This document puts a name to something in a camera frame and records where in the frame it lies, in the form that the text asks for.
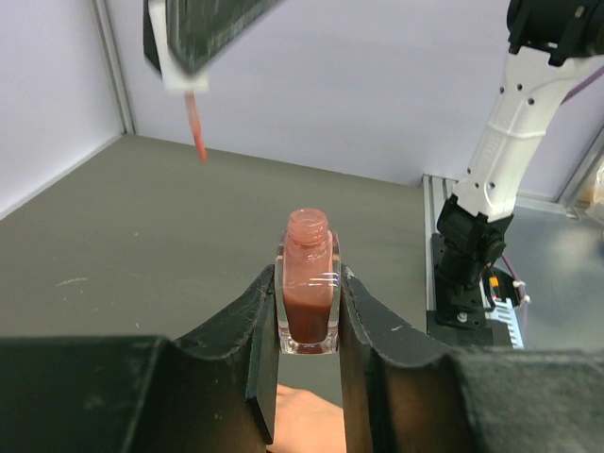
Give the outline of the pink nail polish bottle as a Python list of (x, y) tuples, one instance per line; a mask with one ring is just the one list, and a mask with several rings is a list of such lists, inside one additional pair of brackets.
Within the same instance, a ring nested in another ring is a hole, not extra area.
[(338, 349), (342, 265), (337, 233), (318, 209), (292, 212), (275, 262), (280, 350), (332, 354)]

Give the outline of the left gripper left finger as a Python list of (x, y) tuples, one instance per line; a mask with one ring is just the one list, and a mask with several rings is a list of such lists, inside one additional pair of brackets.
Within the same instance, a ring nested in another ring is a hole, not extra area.
[(5, 452), (262, 452), (273, 441), (274, 269), (178, 339), (1, 342)]

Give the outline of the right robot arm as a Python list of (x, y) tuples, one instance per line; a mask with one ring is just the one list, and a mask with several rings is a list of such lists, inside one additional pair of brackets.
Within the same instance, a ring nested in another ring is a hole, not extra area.
[[(185, 98), (193, 142), (206, 156), (195, 93), (206, 66), (265, 15), (269, 1), (150, 1), (143, 49), (165, 86)], [(509, 50), (495, 104), (464, 177), (437, 221), (443, 241), (433, 271), (434, 315), (473, 328), (485, 310), (479, 288), (501, 257), (520, 182), (559, 106), (603, 52), (599, 1), (513, 1)]]

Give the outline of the mannequin hand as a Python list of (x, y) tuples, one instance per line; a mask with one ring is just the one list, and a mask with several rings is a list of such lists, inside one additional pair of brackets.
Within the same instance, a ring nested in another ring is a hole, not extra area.
[(274, 441), (268, 452), (345, 452), (344, 411), (304, 389), (277, 385)]

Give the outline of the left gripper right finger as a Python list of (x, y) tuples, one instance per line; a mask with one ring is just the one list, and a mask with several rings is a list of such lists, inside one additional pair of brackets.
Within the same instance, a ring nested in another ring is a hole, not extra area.
[(351, 452), (599, 452), (599, 351), (452, 348), (342, 270), (339, 323)]

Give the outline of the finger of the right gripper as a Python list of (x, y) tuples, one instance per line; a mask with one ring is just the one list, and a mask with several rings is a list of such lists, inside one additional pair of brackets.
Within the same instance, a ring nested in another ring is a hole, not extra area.
[(196, 75), (278, 3), (278, 0), (168, 1), (168, 49), (186, 75)]

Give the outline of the white nail polish cap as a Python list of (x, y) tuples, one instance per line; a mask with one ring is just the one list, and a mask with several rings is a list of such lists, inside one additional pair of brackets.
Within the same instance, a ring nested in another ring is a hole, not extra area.
[(208, 88), (207, 75), (186, 75), (176, 63), (176, 58), (168, 46), (167, 31), (167, 6), (165, 1), (149, 1), (148, 12), (151, 19), (153, 37), (159, 56), (159, 68), (164, 87), (167, 92), (181, 94), (183, 96), (189, 127), (193, 136), (193, 142), (197, 155), (202, 163), (206, 163), (208, 153), (204, 144), (201, 121), (195, 102), (195, 92), (204, 91)]

